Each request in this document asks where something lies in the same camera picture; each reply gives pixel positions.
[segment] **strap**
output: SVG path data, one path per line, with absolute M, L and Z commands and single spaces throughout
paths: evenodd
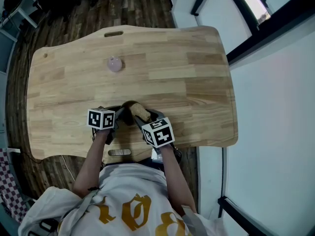
M 91 191 L 83 200 L 78 202 L 72 209 L 70 209 L 64 216 L 62 216 L 61 221 L 74 209 L 78 208 L 75 212 L 74 217 L 72 218 L 70 224 L 67 224 L 67 230 L 62 230 L 59 232 L 58 235 L 61 236 L 69 236 L 71 234 L 72 228 L 75 226 L 75 224 L 79 221 L 79 219 L 83 216 L 84 212 L 87 210 L 87 208 L 90 206 L 92 198 L 96 195 L 98 192 L 97 190 Z
M 195 235 L 196 236 L 207 236 L 207 231 L 204 225 L 202 224 L 200 218 L 196 214 L 193 213 L 191 208 L 189 206 L 182 206 L 184 213 L 187 215 L 187 217 L 190 219 L 192 225 L 195 229 Z

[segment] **pink ball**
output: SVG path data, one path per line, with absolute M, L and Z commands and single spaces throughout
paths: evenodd
M 122 60 L 120 58 L 110 57 L 108 59 L 107 66 L 112 72 L 116 73 L 122 69 L 123 63 L 122 63 Z

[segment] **black and white marker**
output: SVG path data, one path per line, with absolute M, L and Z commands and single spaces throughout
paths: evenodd
M 143 125 L 142 130 L 147 143 L 155 148 L 175 141 L 172 125 L 167 117 Z
M 115 111 L 107 109 L 89 109 L 87 116 L 87 126 L 96 129 L 113 128 L 115 122 Z

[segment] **sleeve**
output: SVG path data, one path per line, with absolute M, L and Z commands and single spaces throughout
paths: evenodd
M 69 211 L 81 198 L 66 189 L 49 187 L 25 215 L 18 234 L 32 223 L 46 218 L 59 218 Z
M 224 228 L 223 220 L 221 218 L 218 218 L 216 220 L 208 220 L 198 213 L 195 213 L 194 215 L 196 215 L 197 218 L 201 221 L 202 225 L 205 228 L 207 236 L 227 236 L 226 230 Z M 187 215 L 183 216 L 183 220 L 185 224 L 187 225 L 188 229 L 190 231 L 195 232 L 194 225 Z

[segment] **gold lettering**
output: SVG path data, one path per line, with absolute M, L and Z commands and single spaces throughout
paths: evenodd
M 63 223 L 63 220 L 62 221 L 60 221 L 59 222 L 59 224 L 58 224 L 58 229 L 57 229 L 57 232 L 59 233 L 59 231 L 60 231 L 60 227 L 61 227 L 61 224 Z
M 176 221 L 174 221 L 171 218 L 171 214 L 173 214 L 175 216 L 174 213 L 172 212 L 166 212 L 161 214 L 161 220 L 162 223 L 161 225 L 159 225 L 156 228 L 156 236 L 164 236 L 167 235 L 167 227 L 171 224 L 177 224 L 177 231 L 176 231 L 176 236 L 185 236 L 185 224 L 183 222 L 183 220 L 180 220 L 178 218 L 176 218 Z
M 103 198 L 103 201 L 100 204 L 96 205 L 100 211 L 99 220 L 103 224 L 107 224 L 109 221 L 112 221 L 116 218 L 109 215 L 109 207 L 105 205 L 105 198 L 106 197 Z
M 138 203 L 134 208 L 133 216 L 131 215 L 131 203 L 133 201 L 138 201 Z M 149 196 L 140 197 L 139 194 L 136 194 L 133 199 L 127 203 L 123 204 L 123 213 L 122 220 L 125 224 L 132 230 L 135 231 L 138 228 L 144 226 L 149 217 L 149 210 L 151 205 L 151 199 Z M 141 207 L 143 208 L 143 221 L 140 225 L 135 221 L 141 215 Z

